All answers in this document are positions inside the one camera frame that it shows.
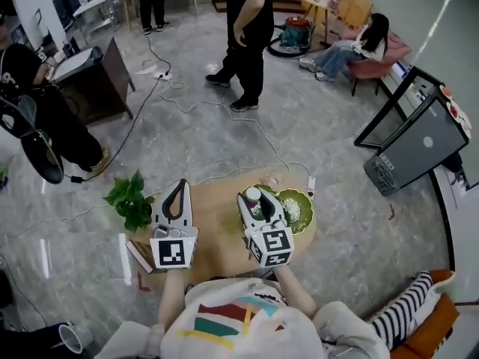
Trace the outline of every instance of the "white cord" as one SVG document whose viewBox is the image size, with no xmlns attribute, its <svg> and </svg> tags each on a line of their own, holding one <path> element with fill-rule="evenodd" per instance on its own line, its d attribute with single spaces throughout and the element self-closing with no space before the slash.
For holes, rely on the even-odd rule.
<svg viewBox="0 0 479 359">
<path fill-rule="evenodd" d="M 192 105 L 192 107 L 188 110 L 185 110 L 183 108 L 180 107 L 180 105 L 178 104 L 178 101 L 175 100 L 175 99 L 168 99 L 166 98 L 163 93 L 165 92 L 165 90 L 170 87 L 171 89 L 183 89 L 184 87 L 186 86 L 186 84 L 184 82 L 181 82 L 181 81 L 169 81 L 166 83 L 165 87 L 162 89 L 162 92 L 160 94 L 160 96 L 165 100 L 165 101 L 168 101 L 168 102 L 174 102 L 174 104 L 177 106 L 178 109 L 180 109 L 181 112 L 183 112 L 184 114 L 188 114 L 188 113 L 191 113 L 193 111 L 193 109 L 195 109 L 198 105 L 200 104 L 210 104 L 210 105 L 216 105 L 216 106 L 221 106 L 222 108 L 224 108 L 227 112 L 228 112 L 228 115 L 230 116 L 230 119 L 232 119 L 233 121 L 245 121 L 245 122 L 249 122 L 249 123 L 255 123 L 257 125 L 257 127 L 259 128 L 259 130 L 261 131 L 261 133 L 263 133 L 265 139 L 268 141 L 269 145 L 271 145 L 272 149 L 275 151 L 275 154 L 276 156 L 278 157 L 278 159 L 283 162 L 287 169 L 290 170 L 290 166 L 288 165 L 288 163 L 283 160 L 280 156 L 279 156 L 279 153 L 278 151 L 276 150 L 276 147 L 275 145 L 273 145 L 273 143 L 270 141 L 270 139 L 268 138 L 268 136 L 266 135 L 266 133 L 264 132 L 263 128 L 261 128 L 261 125 L 260 123 L 258 123 L 256 120 L 252 120 L 251 118 L 237 118 L 237 117 L 233 117 L 231 115 L 231 112 L 228 110 L 228 108 L 219 103 L 219 102 L 212 102 L 212 101 L 207 101 L 205 99 L 201 100 L 200 102 L 197 102 L 195 104 Z"/>
<path fill-rule="evenodd" d="M 27 227 L 26 229 L 24 229 L 20 234 L 17 234 L 16 236 L 11 236 L 10 238 L 8 238 L 7 236 L 7 239 L 17 239 L 19 238 L 20 236 L 22 236 L 23 234 L 25 234 L 27 231 L 29 231 L 32 227 L 35 227 L 37 226 L 38 224 L 44 224 L 44 223 L 47 223 L 47 222 L 65 222 L 65 221 L 74 221 L 77 217 L 79 217 L 80 215 L 85 215 L 85 214 L 88 214 L 91 210 L 93 209 L 99 209 L 99 208 L 103 208 L 103 207 L 107 207 L 109 205 L 98 205 L 98 206 L 92 206 L 90 209 L 88 209 L 86 212 L 81 212 L 77 215 L 75 215 L 74 217 L 72 218 L 68 218 L 68 217 L 65 217 L 65 218 L 62 218 L 62 219 L 42 219 L 41 221 L 38 221 L 38 222 L 35 222 L 34 224 L 30 225 L 29 227 Z M 0 245 L 0 248 L 3 248 L 5 245 L 8 245 L 10 243 L 10 241 L 7 241 L 7 242 L 4 242 Z"/>
<path fill-rule="evenodd" d="M 254 169 L 254 168 L 260 168 L 260 167 L 263 167 L 263 166 L 286 166 L 286 168 L 288 169 L 288 171 L 290 170 L 290 165 L 299 165 L 299 166 L 302 166 L 307 172 L 308 174 L 311 176 L 311 171 L 309 170 L 309 168 L 302 164 L 301 162 L 286 162 L 285 160 L 283 160 L 279 153 L 278 153 L 278 150 L 276 149 L 275 145 L 270 141 L 269 137 L 266 135 L 266 133 L 264 132 L 263 128 L 261 128 L 261 125 L 260 123 L 258 123 L 256 120 L 253 120 L 251 118 L 238 118 L 238 117 L 233 117 L 231 115 L 231 112 L 229 111 L 229 109 L 226 107 L 226 105 L 223 105 L 219 102 L 211 102 L 211 101 L 207 101 L 205 99 L 201 100 L 200 102 L 197 102 L 195 104 L 192 105 L 191 108 L 189 108 L 188 110 L 185 110 L 183 108 L 180 107 L 180 105 L 178 104 L 178 101 L 175 100 L 175 99 L 169 99 L 169 98 L 166 98 L 163 93 L 165 92 L 165 90 L 170 87 L 172 89 L 183 89 L 184 87 L 186 86 L 186 84 L 184 82 L 180 82 L 180 81 L 169 81 L 166 83 L 166 85 L 164 86 L 164 88 L 162 89 L 161 91 L 161 94 L 160 96 L 167 102 L 174 102 L 174 104 L 177 106 L 177 108 L 184 114 L 189 114 L 193 111 L 193 109 L 195 109 L 198 105 L 200 104 L 210 104 L 210 105 L 216 105 L 216 106 L 221 106 L 222 108 L 224 108 L 227 112 L 228 112 L 228 115 L 230 116 L 230 119 L 232 119 L 233 121 L 245 121 L 245 122 L 249 122 L 249 123 L 255 123 L 258 127 L 258 129 L 261 131 L 261 133 L 263 133 L 265 139 L 268 141 L 269 145 L 271 145 L 271 148 L 275 151 L 275 154 L 276 156 L 278 157 L 278 159 L 283 162 L 283 164 L 258 164 L 258 165 L 253 165 L 253 166 L 245 166 L 243 168 L 236 168 L 236 169 L 233 169 L 232 171 L 226 173 L 226 174 L 223 174 L 221 176 L 216 176 L 216 177 L 210 177 L 210 178 L 206 178 L 204 179 L 203 181 L 200 181 L 198 183 L 196 183 L 195 185 L 200 185 L 202 183 L 205 183 L 205 182 L 208 182 L 208 181 L 211 181 L 211 180 L 218 180 L 220 178 L 225 178 L 225 177 L 228 177 L 229 175 L 231 175 L 232 173 L 236 172 L 236 171 L 243 171 L 243 170 L 248 170 L 248 169 Z M 159 194 L 161 193 L 161 191 L 155 191 L 154 193 L 151 193 L 148 195 L 149 196 L 153 196 L 155 194 Z M 16 239 L 18 237 L 20 237 L 21 235 L 27 233 L 32 227 L 35 227 L 37 226 L 38 224 L 42 224 L 42 223 L 45 223 L 45 222 L 55 222 L 55 221 L 60 221 L 60 222 L 64 222 L 64 221 L 74 221 L 77 217 L 79 217 L 80 215 L 85 215 L 85 214 L 88 214 L 91 210 L 93 209 L 101 209 L 101 208 L 104 208 L 104 207 L 107 207 L 109 205 L 101 205 L 101 206 L 92 206 L 90 209 L 86 210 L 85 212 L 81 212 L 77 215 L 75 215 L 74 217 L 72 218 L 68 218 L 68 217 L 65 217 L 65 218 L 62 218 L 60 220 L 58 219 L 50 219 L 50 220 L 44 220 L 42 219 L 41 221 L 38 221 L 38 222 L 35 222 L 34 224 L 32 224 L 30 227 L 28 227 L 27 229 L 23 230 L 20 234 L 16 235 L 16 236 L 13 236 L 11 239 Z M 3 246 L 5 245 L 8 245 L 8 243 L 10 243 L 10 241 L 8 242 L 4 242 L 3 244 L 0 245 L 0 248 L 2 248 Z"/>
</svg>

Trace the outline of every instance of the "pink chair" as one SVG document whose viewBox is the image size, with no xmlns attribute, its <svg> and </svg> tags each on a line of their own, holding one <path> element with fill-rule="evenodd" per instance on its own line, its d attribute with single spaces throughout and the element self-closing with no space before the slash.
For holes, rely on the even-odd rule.
<svg viewBox="0 0 479 359">
<path fill-rule="evenodd" d="M 341 35 L 341 39 L 355 40 L 360 31 L 360 29 L 346 29 Z M 411 53 L 411 48 L 409 48 L 393 31 L 389 31 L 388 51 L 381 61 L 368 59 L 348 63 L 348 67 L 355 77 L 353 92 L 351 93 L 352 96 L 354 96 L 356 92 L 356 86 L 358 86 L 359 79 L 377 79 L 377 95 L 379 83 L 381 81 L 380 79 L 389 73 L 389 70 L 391 70 L 394 64 L 396 64 L 400 59 L 405 58 L 409 53 Z"/>
</svg>

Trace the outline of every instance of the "black pants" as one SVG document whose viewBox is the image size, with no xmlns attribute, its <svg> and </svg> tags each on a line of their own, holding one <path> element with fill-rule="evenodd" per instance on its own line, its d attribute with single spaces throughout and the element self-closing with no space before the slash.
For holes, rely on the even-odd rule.
<svg viewBox="0 0 479 359">
<path fill-rule="evenodd" d="M 165 24 L 165 0 L 140 0 L 140 16 L 143 28 L 151 28 L 151 7 L 155 13 L 156 25 Z"/>
<path fill-rule="evenodd" d="M 2 358 L 48 358 L 74 359 L 82 358 L 66 346 L 53 346 L 61 343 L 58 328 L 66 323 L 59 323 L 33 332 L 0 330 L 0 356 Z"/>
<path fill-rule="evenodd" d="M 245 90 L 243 99 L 250 103 L 257 103 L 263 92 L 263 50 L 269 39 L 250 41 L 246 44 L 247 47 L 238 45 L 235 40 L 229 40 L 223 69 L 219 71 L 220 78 L 224 80 L 229 81 L 234 75 L 238 76 L 239 83 Z"/>
<path fill-rule="evenodd" d="M 103 158 L 102 147 L 71 112 L 58 90 L 48 86 L 32 94 L 37 102 L 37 129 L 52 139 L 52 148 L 72 164 L 91 171 Z"/>
</svg>

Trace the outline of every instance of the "backpack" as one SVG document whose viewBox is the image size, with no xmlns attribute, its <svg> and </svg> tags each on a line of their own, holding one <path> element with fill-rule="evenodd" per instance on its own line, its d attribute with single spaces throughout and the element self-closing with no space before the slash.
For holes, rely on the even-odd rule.
<svg viewBox="0 0 479 359">
<path fill-rule="evenodd" d="M 302 17 L 288 17 L 284 23 L 285 29 L 281 34 L 282 47 L 309 47 L 311 39 L 311 22 Z"/>
</svg>

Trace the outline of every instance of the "white shoe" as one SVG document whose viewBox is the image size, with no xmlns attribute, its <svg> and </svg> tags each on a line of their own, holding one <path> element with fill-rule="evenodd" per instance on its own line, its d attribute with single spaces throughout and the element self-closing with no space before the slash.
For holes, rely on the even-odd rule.
<svg viewBox="0 0 479 359">
<path fill-rule="evenodd" d="M 317 71 L 317 67 L 316 67 L 316 64 L 314 63 L 314 60 L 307 60 L 306 58 L 300 58 L 298 60 L 298 63 L 301 68 L 305 68 L 312 73 L 316 73 Z"/>
<path fill-rule="evenodd" d="M 332 79 L 331 77 L 328 77 L 322 72 L 316 73 L 316 80 L 318 81 L 324 81 L 324 82 L 335 82 L 335 79 Z"/>
</svg>

